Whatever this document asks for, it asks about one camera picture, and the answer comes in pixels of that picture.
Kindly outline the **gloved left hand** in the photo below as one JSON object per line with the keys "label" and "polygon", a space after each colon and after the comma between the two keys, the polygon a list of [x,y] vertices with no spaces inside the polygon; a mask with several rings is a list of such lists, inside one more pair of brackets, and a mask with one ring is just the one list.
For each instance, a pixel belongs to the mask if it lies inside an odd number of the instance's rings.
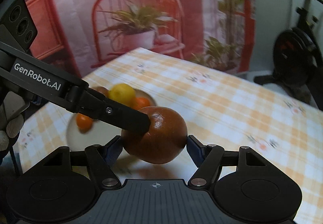
{"label": "gloved left hand", "polygon": [[8,92],[1,102],[1,163],[17,142],[28,107],[29,103],[13,92]]}

